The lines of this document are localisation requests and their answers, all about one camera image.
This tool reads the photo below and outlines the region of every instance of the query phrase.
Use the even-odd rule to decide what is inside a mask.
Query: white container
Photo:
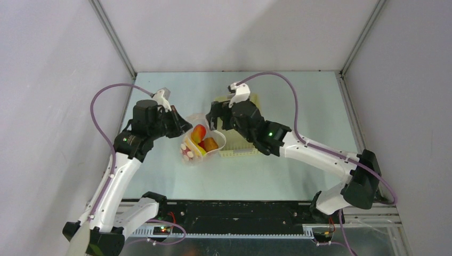
[[[180,152],[182,155],[182,159],[186,163],[194,164],[200,163],[208,160],[226,145],[226,137],[223,133],[219,131],[211,131],[209,129],[208,121],[206,119],[205,114],[193,114],[187,118],[185,118],[187,122],[193,125],[193,128],[188,131],[183,137],[182,143],[180,145]],[[196,147],[195,143],[191,140],[191,132],[195,128],[196,125],[201,124],[206,128],[205,138],[212,137],[218,145],[218,149],[207,152],[205,155],[201,154],[201,151]]]

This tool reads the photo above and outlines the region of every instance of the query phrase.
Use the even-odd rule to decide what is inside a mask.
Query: yellow plastic crate
[[[249,95],[249,99],[254,103],[259,111],[261,105],[259,104],[259,97],[255,93]],[[226,101],[227,96],[218,97],[216,101]],[[218,118],[217,130],[224,134],[226,137],[226,145],[220,150],[221,157],[234,157],[234,156],[249,156],[260,154],[260,152],[253,146],[252,143],[246,141],[236,130],[225,131],[221,129],[223,122]]]

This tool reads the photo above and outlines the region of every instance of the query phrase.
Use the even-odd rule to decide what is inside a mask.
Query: light blue tabletop
[[[155,92],[171,90],[170,104],[182,117],[207,113],[211,102],[228,94],[227,86],[254,72],[139,73],[135,85]],[[352,129],[334,72],[282,72],[294,84],[299,101],[299,132],[328,146],[357,151]],[[265,119],[293,128],[294,98],[289,86],[276,76],[247,82],[257,93]],[[124,125],[144,93],[134,90]],[[252,155],[216,156],[190,166],[179,153],[182,138],[161,138],[147,154],[128,185],[124,198],[139,198],[147,191],[169,199],[311,200],[319,190],[339,181],[335,176],[293,159]]]

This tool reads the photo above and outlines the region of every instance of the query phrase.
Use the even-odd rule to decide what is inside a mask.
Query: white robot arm
[[[291,128],[266,121],[261,116],[256,105],[249,100],[247,84],[233,83],[228,89],[231,92],[230,100],[212,102],[211,111],[206,115],[212,130],[220,118],[224,130],[235,129],[265,155],[293,158],[339,177],[341,182],[338,185],[328,191],[318,192],[312,200],[311,213],[315,219],[325,220],[337,210],[350,205],[361,209],[371,208],[378,180],[353,163],[359,162],[380,174],[374,153],[368,150],[362,154],[336,150],[295,134]],[[334,154],[345,156],[345,159]]]
[[[160,212],[166,215],[162,210],[166,205],[166,197],[152,192],[144,194],[127,212],[118,216],[116,212],[127,185],[153,148],[154,140],[161,137],[176,138],[192,128],[175,107],[170,106],[167,101],[169,94],[169,90],[163,88],[152,99],[136,103],[133,118],[115,138],[115,154],[110,156],[109,165],[92,200],[77,222],[67,222],[64,226],[63,234],[70,241],[81,237],[76,236],[79,230],[87,232],[80,239],[86,243],[73,246],[83,247],[83,254],[86,248],[89,255],[119,255],[132,232]]]

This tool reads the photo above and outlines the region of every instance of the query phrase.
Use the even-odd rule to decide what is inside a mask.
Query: purple cable
[[[127,247],[129,247],[132,244],[139,243],[139,242],[144,242],[144,241],[152,242],[152,243],[156,243],[156,244],[160,244],[160,245],[173,245],[173,244],[177,244],[177,243],[182,242],[187,236],[187,232],[185,231],[185,229],[183,227],[181,227],[180,225],[176,224],[176,223],[171,223],[171,222],[164,221],[164,220],[154,220],[154,219],[150,219],[150,220],[146,221],[146,223],[148,223],[148,222],[156,222],[156,223],[162,223],[162,224],[165,224],[165,225],[168,225],[168,226],[174,226],[174,227],[180,229],[183,232],[183,236],[182,236],[181,239],[179,239],[179,240],[177,240],[175,242],[171,242],[171,243],[158,242],[158,241],[151,240],[151,238],[137,239],[135,241],[132,241],[132,242],[126,244],[124,246],[124,249],[126,249]]]
[[[102,135],[102,137],[105,139],[105,141],[107,142],[108,146],[110,147],[110,153],[111,153],[111,155],[112,155],[112,157],[111,157],[112,159],[111,159],[110,174],[114,174],[115,168],[116,168],[116,153],[115,153],[115,148],[113,147],[113,143],[111,142],[111,140],[110,140],[110,139],[108,138],[108,136],[103,132],[103,130],[100,128],[98,122],[96,121],[96,117],[94,116],[94,103],[96,102],[96,99],[99,97],[99,95],[100,95],[101,93],[103,93],[104,91],[106,91],[106,90],[108,90],[108,89],[110,89],[110,88],[113,88],[113,87],[119,87],[119,86],[128,86],[128,87],[132,87],[132,88],[138,89],[138,90],[140,90],[140,91],[146,93],[147,95],[152,95],[152,93],[146,91],[145,89],[143,89],[143,88],[141,88],[141,87],[138,87],[138,86],[136,86],[136,85],[133,85],[133,84],[112,84],[112,85],[109,85],[109,86],[107,86],[107,87],[102,88],[99,92],[96,93],[96,95],[93,97],[93,100],[91,100],[91,106],[90,106],[91,119],[93,120],[93,123],[94,123],[94,126],[96,126],[96,129],[99,131],[99,133]],[[111,178],[108,177],[108,178],[107,178],[107,181],[105,182],[105,184],[104,184],[103,187],[102,187],[102,190],[101,190],[100,193],[99,193],[99,196],[97,197],[96,201],[94,202],[93,207],[91,208],[90,215],[94,215],[94,213],[96,212],[96,210],[97,210],[97,208],[98,208],[98,206],[99,206],[99,203],[100,203],[101,198],[102,198],[103,195],[105,194],[105,191],[107,190],[108,185],[110,185],[110,181],[111,181]]]
[[[338,215],[339,215],[339,225],[341,226],[342,237],[344,237],[345,245],[346,245],[347,249],[349,249],[349,252],[351,255],[356,255],[356,253],[352,250],[352,247],[350,247],[349,240],[347,239],[347,236],[345,235],[344,224],[342,223],[342,209],[339,210]]]
[[[286,81],[286,83],[290,86],[290,89],[292,90],[292,93],[294,95],[294,100],[295,100],[294,131],[295,131],[295,135],[298,138],[298,140],[301,143],[305,144],[307,147],[312,147],[312,148],[314,148],[316,150],[319,150],[319,151],[325,152],[327,154],[330,154],[332,156],[338,157],[339,159],[346,160],[347,159],[346,156],[344,156],[344,155],[342,155],[342,154],[340,154],[338,152],[332,151],[330,149],[321,147],[319,145],[315,145],[315,144],[312,144],[312,143],[306,143],[306,141],[300,136],[300,134],[298,133],[298,124],[297,124],[298,123],[298,98],[297,98],[297,95],[296,95],[295,87],[292,85],[292,83],[289,81],[289,79],[287,79],[285,76],[281,75],[280,73],[271,72],[271,71],[261,72],[261,73],[254,74],[254,75],[252,75],[252,76],[250,76],[250,77],[248,77],[246,79],[243,79],[242,81],[237,83],[237,86],[240,85],[240,84],[246,83],[246,82],[250,81],[253,78],[256,78],[258,76],[263,76],[263,75],[278,76],[278,77],[282,78],[284,81]],[[370,174],[375,176],[389,190],[389,192],[392,195],[392,198],[394,198],[394,201],[392,203],[387,203],[387,204],[394,204],[394,205],[397,204],[398,198],[397,198],[396,192],[391,188],[391,186],[389,186],[389,184],[380,175],[378,175],[378,173],[376,173],[374,170],[370,169],[369,167],[359,163],[358,161],[355,161],[355,160],[350,159],[350,158],[348,159],[348,161],[350,163],[355,164],[356,166],[359,166],[359,167],[363,168],[364,170],[368,171]],[[338,242],[332,242],[332,244],[334,243],[334,244],[339,244],[340,246],[347,247],[347,249],[349,249],[349,252],[352,255],[356,255],[355,252],[350,247],[349,242],[347,240],[347,237],[345,236],[345,231],[344,231],[343,224],[342,224],[342,209],[339,210],[339,221],[340,221],[340,224],[341,224],[342,235],[344,236],[344,240],[345,240],[345,245],[343,245],[341,243],[338,243]]]

